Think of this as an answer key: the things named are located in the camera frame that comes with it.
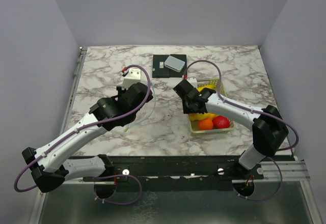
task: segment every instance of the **gray floor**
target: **gray floor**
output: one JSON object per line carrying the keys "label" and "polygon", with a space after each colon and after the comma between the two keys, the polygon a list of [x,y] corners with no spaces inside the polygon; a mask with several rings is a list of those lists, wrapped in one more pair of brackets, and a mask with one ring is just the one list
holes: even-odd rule
{"label": "gray floor", "polygon": [[[252,197],[271,194],[278,183],[257,183]],[[136,193],[116,193],[116,201],[130,201]],[[95,201],[92,184],[64,184],[46,195],[40,223],[119,224],[309,224],[312,223],[299,182],[286,182],[280,194],[265,202],[251,202],[234,192],[145,192],[131,206]]]}

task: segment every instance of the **white plastic casing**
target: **white plastic casing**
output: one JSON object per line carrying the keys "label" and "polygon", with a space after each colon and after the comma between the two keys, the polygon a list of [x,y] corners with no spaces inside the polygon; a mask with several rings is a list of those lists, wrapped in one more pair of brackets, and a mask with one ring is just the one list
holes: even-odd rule
{"label": "white plastic casing", "polygon": [[[229,98],[225,99],[238,105],[247,107],[248,109],[261,110],[260,107],[249,106]],[[208,102],[206,103],[206,109],[209,113],[224,116],[232,121],[238,122],[249,130],[252,130],[252,125],[254,123],[253,120],[260,116],[260,114],[251,113],[250,111],[246,111],[223,102],[217,94],[210,95]]]}
{"label": "white plastic casing", "polygon": [[187,81],[194,87],[194,88],[198,88],[198,82],[197,79],[194,77],[188,77]]}
{"label": "white plastic casing", "polygon": [[69,171],[66,181],[81,177],[98,177],[105,171],[103,161],[95,156],[87,159],[67,159],[63,167]]}
{"label": "white plastic casing", "polygon": [[[97,121],[98,120],[93,114],[87,113],[79,122],[77,122],[77,124],[68,129],[65,133],[57,137],[51,143],[41,148],[38,148],[36,150],[35,158],[42,155],[43,152],[48,150],[53,144],[62,139],[65,135],[76,130],[78,127]],[[48,153],[45,158],[40,159],[38,161],[38,164],[39,166],[44,166],[45,172],[55,172],[71,155],[73,155],[82,146],[89,143],[91,140],[97,138],[98,136],[105,134],[106,132],[107,130],[105,130],[103,127],[98,126],[92,126],[87,129],[84,129],[79,133],[72,135],[67,140],[58,145],[56,148],[54,148],[51,152]]]}
{"label": "white plastic casing", "polygon": [[240,156],[239,164],[247,170],[250,170],[265,157],[265,155],[259,153],[254,145],[251,144],[250,147]]}
{"label": "white plastic casing", "polygon": [[137,82],[141,82],[142,79],[142,71],[138,68],[129,68],[128,73],[123,79],[122,89],[128,89],[132,84]]}
{"label": "white plastic casing", "polygon": [[185,65],[185,61],[169,56],[167,60],[165,60],[164,65],[171,70],[180,72]]}

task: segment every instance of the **screw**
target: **screw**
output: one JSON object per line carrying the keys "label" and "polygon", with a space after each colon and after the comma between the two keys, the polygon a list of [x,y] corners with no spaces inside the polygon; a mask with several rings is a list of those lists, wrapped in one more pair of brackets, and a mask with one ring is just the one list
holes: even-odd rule
{"label": "screw", "polygon": [[259,168],[257,168],[257,173],[260,175],[263,175],[264,170],[261,167],[259,167]]}
{"label": "screw", "polygon": [[128,169],[124,169],[124,170],[122,171],[122,174],[124,174],[124,175],[129,175],[129,170],[128,170]]}
{"label": "screw", "polygon": [[218,169],[218,174],[221,175],[221,176],[224,175],[224,169],[223,168],[219,168]]}

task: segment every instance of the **orange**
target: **orange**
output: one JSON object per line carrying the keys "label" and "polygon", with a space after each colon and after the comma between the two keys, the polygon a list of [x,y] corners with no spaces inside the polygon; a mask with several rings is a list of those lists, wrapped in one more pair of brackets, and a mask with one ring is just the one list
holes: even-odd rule
{"label": "orange", "polygon": [[203,130],[211,130],[214,128],[213,121],[211,119],[205,119],[198,121],[197,123],[198,129]]}

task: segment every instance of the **red apple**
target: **red apple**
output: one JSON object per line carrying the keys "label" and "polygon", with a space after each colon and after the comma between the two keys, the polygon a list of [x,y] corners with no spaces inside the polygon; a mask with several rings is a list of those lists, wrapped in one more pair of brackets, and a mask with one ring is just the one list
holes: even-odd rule
{"label": "red apple", "polygon": [[229,119],[225,118],[224,116],[217,116],[212,121],[213,121],[213,125],[216,129],[223,129],[223,128],[230,127]]}

